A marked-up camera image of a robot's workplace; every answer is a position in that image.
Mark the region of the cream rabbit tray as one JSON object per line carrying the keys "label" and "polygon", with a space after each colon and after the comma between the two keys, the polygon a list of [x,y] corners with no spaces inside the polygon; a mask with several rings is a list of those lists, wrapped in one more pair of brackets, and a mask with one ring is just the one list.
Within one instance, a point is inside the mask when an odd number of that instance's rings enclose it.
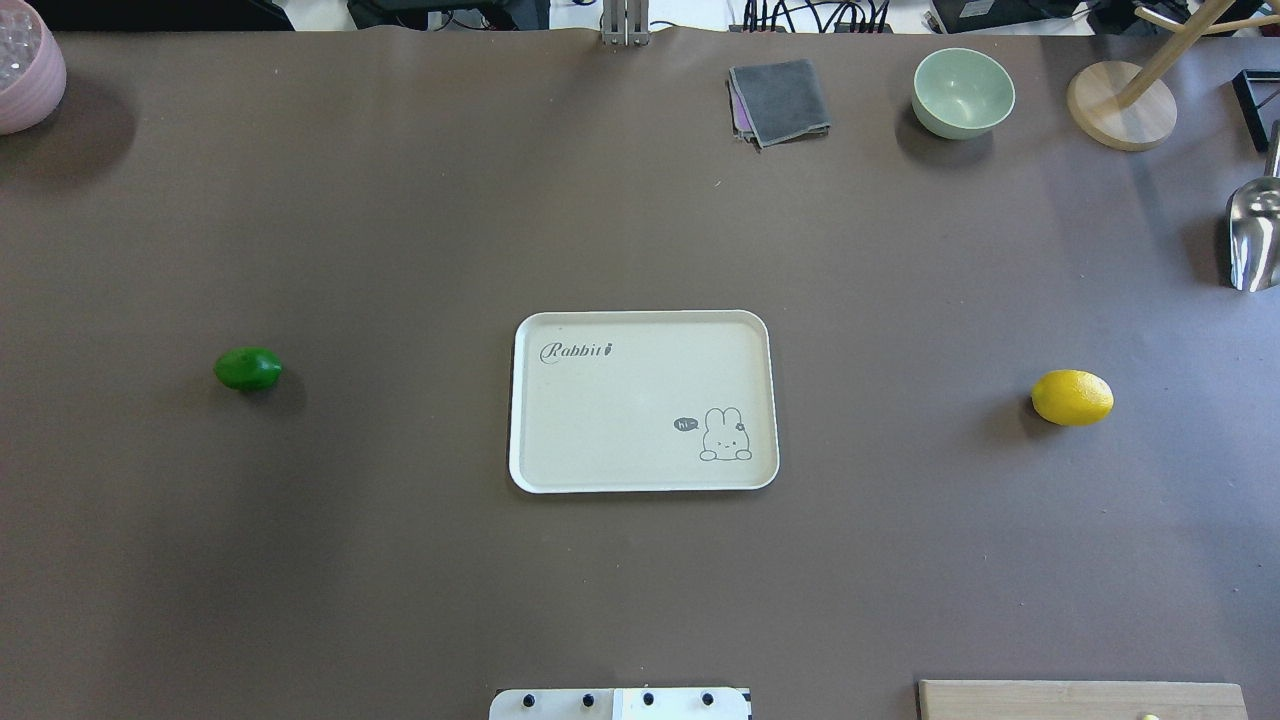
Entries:
{"label": "cream rabbit tray", "polygon": [[754,313],[536,313],[515,332],[509,477],[529,493],[762,489],[780,455]]}

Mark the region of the green lime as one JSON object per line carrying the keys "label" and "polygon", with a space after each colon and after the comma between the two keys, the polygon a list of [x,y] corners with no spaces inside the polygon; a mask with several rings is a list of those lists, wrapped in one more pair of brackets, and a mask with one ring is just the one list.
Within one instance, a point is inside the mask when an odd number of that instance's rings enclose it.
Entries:
{"label": "green lime", "polygon": [[214,364],[218,380],[230,389],[255,392],[274,387],[283,372],[282,360],[261,346],[230,348]]}

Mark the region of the mint green bowl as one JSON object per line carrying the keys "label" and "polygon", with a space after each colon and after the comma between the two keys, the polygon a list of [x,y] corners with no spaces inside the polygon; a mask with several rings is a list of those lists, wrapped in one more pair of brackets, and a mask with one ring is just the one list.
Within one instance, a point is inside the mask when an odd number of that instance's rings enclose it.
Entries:
{"label": "mint green bowl", "polygon": [[977,138],[1006,120],[1016,102],[1010,74],[993,58],[968,47],[931,53],[914,70],[911,109],[932,135]]}

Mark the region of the metal scoop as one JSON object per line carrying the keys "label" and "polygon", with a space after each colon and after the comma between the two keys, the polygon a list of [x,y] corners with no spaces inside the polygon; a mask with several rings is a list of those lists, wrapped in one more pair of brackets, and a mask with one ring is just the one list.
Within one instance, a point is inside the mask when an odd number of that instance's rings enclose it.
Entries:
{"label": "metal scoop", "polygon": [[1277,284],[1279,264],[1279,123],[1262,176],[1235,190],[1228,201],[1230,282],[1257,292]]}

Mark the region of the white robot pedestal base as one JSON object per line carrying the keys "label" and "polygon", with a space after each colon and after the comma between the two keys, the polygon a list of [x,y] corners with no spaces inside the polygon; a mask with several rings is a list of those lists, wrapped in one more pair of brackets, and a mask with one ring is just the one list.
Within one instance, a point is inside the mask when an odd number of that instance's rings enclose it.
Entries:
{"label": "white robot pedestal base", "polygon": [[507,689],[489,719],[751,719],[749,689],[735,687],[617,687]]}

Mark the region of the wooden mug tree stand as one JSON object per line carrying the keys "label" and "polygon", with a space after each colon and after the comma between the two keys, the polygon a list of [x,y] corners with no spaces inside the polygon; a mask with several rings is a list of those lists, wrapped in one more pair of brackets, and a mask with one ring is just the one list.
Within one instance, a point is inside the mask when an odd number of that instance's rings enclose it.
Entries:
{"label": "wooden mug tree stand", "polygon": [[1171,20],[1147,8],[1135,15],[1170,32],[1165,45],[1143,65],[1098,61],[1076,73],[1066,92],[1074,122],[1102,145],[1128,152],[1151,150],[1174,131],[1178,108],[1162,76],[1204,35],[1275,26],[1277,3],[1267,1],[1266,17],[1221,22],[1230,1],[1203,1],[1188,20]]}

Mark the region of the yellow lemon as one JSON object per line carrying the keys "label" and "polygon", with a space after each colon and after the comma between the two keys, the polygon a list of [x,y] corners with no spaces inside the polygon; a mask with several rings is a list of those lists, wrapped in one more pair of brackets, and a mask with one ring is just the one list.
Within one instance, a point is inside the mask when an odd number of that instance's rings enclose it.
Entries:
{"label": "yellow lemon", "polygon": [[1061,427],[1101,421],[1114,409],[1114,392],[1101,377],[1078,369],[1046,373],[1030,388],[1032,407],[1044,420]]}

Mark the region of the grey folded cloth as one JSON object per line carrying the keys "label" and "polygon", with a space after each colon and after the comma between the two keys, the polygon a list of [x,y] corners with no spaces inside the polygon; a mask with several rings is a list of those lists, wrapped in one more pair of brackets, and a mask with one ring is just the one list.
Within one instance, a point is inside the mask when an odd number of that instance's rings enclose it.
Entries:
{"label": "grey folded cloth", "polygon": [[829,132],[826,96],[809,59],[732,67],[727,88],[735,136],[760,149]]}

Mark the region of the wooden cutting board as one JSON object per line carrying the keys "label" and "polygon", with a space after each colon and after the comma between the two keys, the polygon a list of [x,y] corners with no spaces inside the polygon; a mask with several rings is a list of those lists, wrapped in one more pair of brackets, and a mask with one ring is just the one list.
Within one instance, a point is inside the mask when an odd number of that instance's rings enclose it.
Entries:
{"label": "wooden cutting board", "polygon": [[920,680],[923,719],[1247,719],[1242,688],[1192,682]]}

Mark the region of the black glass rack tray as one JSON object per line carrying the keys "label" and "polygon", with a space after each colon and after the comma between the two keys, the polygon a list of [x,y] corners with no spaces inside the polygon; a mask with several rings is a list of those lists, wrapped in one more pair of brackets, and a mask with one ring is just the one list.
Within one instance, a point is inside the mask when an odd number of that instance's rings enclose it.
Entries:
{"label": "black glass rack tray", "polygon": [[1271,136],[1262,109],[1279,95],[1279,70],[1242,69],[1231,79],[1242,119],[1257,152],[1268,150]]}

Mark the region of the pink bowl with ice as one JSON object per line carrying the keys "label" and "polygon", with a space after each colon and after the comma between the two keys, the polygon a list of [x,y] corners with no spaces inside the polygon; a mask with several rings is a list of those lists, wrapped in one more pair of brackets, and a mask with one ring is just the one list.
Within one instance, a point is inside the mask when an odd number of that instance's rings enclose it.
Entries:
{"label": "pink bowl with ice", "polygon": [[1,135],[46,120],[67,88],[61,49],[44,18],[26,1],[3,1]]}

